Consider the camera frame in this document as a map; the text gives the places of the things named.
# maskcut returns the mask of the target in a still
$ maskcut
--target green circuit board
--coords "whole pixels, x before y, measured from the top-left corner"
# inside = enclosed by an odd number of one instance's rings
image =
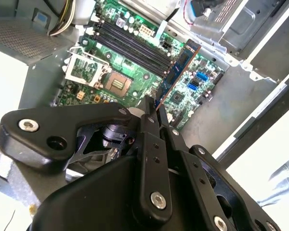
[[[129,11],[115,0],[98,1],[96,8],[101,15],[101,19],[109,21],[113,25],[116,25],[118,15],[123,17],[128,12],[130,17],[135,18],[133,23],[134,31],[138,31],[142,25],[152,31],[157,31],[157,26]],[[184,46],[183,43],[172,38],[167,33],[162,35],[161,43],[158,45],[152,42],[152,37],[142,37],[138,34],[134,35],[134,37],[147,46],[159,50],[160,53],[167,55],[174,62]],[[158,85],[162,80],[161,77],[154,75],[90,37],[85,38],[88,40],[88,44],[82,45],[85,51],[109,62],[112,72],[103,76],[101,79],[103,87],[99,89],[70,80],[66,81],[57,101],[58,106],[119,102],[125,107],[137,107],[145,95],[155,96]],[[76,61],[72,74],[90,81],[95,71],[95,65],[86,66],[83,62]],[[208,81],[199,80],[200,86],[197,90],[188,88],[188,84],[193,78],[191,75],[193,72],[204,73],[209,79]],[[182,129],[194,111],[205,101],[208,101],[203,98],[203,95],[214,88],[214,80],[222,73],[224,71],[213,61],[197,54],[164,102],[170,118],[170,124],[173,124],[177,129]]]

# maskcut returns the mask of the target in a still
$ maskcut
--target silver screw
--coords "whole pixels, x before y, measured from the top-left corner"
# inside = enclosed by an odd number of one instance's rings
[[[152,119],[151,117],[148,117],[148,120],[149,120],[151,123],[154,123],[154,119]]]
[[[124,115],[126,115],[127,113],[126,113],[126,111],[125,110],[123,110],[123,109],[119,109],[119,112],[120,113],[122,113],[122,114],[124,114]]]
[[[274,228],[274,226],[270,222],[267,222],[266,224],[269,226],[270,230],[276,231],[276,229]]]
[[[151,194],[151,202],[156,208],[160,210],[166,208],[166,200],[159,192],[153,192]]]
[[[220,217],[218,216],[214,217],[214,223],[220,231],[228,231],[226,223]]]
[[[179,135],[179,132],[178,132],[177,130],[175,130],[175,129],[173,129],[172,132],[173,132],[173,134],[175,134],[176,136]]]
[[[28,132],[34,132],[39,129],[39,124],[32,119],[22,119],[19,121],[18,126],[21,130]]]
[[[206,153],[202,148],[198,148],[198,151],[203,155]]]

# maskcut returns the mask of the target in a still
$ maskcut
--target motherboard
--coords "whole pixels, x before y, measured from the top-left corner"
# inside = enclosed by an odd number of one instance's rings
[[[81,46],[73,48],[66,83],[56,105],[119,102],[137,107],[156,92],[177,62],[184,43],[115,0],[97,1]],[[170,125],[182,129],[212,98],[224,70],[197,54],[163,101]]]

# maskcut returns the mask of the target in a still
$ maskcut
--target red wire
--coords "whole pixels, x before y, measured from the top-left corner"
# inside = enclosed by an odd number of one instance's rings
[[[185,22],[186,22],[187,24],[193,25],[193,23],[188,22],[188,21],[186,20],[186,18],[185,18],[185,8],[186,8],[186,5],[187,5],[187,0],[185,0],[184,7],[183,7],[183,18],[184,18],[184,20],[185,20]]]

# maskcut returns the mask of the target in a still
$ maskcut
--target yellow wire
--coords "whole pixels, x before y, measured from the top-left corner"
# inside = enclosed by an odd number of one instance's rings
[[[63,21],[65,15],[66,15],[66,12],[67,12],[67,9],[68,9],[68,6],[69,6],[69,2],[70,2],[69,0],[66,0],[66,5],[65,5],[65,8],[64,8],[62,17],[60,18],[60,23]]]

